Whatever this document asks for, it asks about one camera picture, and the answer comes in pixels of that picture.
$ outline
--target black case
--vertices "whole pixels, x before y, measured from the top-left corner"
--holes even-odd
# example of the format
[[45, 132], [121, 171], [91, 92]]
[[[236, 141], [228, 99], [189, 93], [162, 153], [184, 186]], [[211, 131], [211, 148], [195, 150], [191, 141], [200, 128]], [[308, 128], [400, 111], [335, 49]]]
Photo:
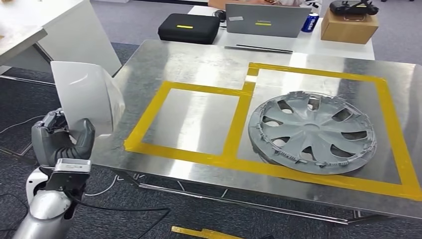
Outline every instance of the black case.
[[212, 44], [220, 20], [215, 16], [173, 13], [158, 28], [161, 40]]
[[368, 3], [367, 7], [361, 0], [337, 0], [330, 3], [330, 10], [335, 15], [375, 15], [378, 13], [379, 8], [372, 5], [372, 2]]

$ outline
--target blue can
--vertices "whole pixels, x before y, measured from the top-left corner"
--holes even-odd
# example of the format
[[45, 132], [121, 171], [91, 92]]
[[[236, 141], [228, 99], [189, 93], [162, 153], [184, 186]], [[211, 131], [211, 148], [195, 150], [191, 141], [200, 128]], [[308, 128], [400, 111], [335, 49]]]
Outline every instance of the blue can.
[[309, 13], [308, 18], [306, 18], [305, 24], [302, 27], [304, 32], [312, 32], [317, 25], [319, 15], [317, 13]]

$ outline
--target stainless steel tabletop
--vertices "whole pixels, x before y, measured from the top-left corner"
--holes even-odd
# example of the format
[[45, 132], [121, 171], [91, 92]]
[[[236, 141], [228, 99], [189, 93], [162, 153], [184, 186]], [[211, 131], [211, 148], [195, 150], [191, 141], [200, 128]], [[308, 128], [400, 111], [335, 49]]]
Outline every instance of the stainless steel tabletop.
[[[250, 62], [385, 78], [415, 172], [421, 181], [421, 66], [156, 40], [145, 41], [116, 75], [115, 82], [123, 93], [126, 109], [114, 133], [96, 139], [91, 156], [93, 164], [378, 214], [422, 219], [422, 202], [411, 199], [125, 151], [124, 140], [138, 123], [163, 81], [242, 89]], [[293, 91], [339, 96], [367, 114], [377, 136], [376, 153], [365, 166], [345, 175], [401, 183], [385, 130], [380, 100], [373, 84], [262, 70], [256, 80], [248, 118], [256, 107], [268, 99]], [[143, 142], [220, 154], [237, 103], [238, 98], [234, 96], [172, 89]], [[237, 157], [262, 162], [252, 151], [246, 126], [243, 128]]]

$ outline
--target brown cardboard box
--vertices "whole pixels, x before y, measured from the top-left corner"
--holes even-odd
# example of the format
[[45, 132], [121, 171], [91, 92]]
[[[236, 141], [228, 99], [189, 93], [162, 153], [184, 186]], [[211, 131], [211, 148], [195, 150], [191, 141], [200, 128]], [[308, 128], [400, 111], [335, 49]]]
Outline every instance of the brown cardboard box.
[[321, 24], [321, 40], [366, 44], [377, 29], [375, 15], [366, 15], [363, 21], [345, 20], [328, 9]]

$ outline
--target silver hubcap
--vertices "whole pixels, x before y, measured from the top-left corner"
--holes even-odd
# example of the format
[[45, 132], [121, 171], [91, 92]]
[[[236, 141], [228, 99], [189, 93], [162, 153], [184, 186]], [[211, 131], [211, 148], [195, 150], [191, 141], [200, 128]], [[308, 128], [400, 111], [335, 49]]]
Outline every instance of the silver hubcap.
[[260, 105], [249, 121], [249, 137], [266, 161], [315, 174], [355, 170], [376, 149], [364, 113], [341, 98], [305, 92]]

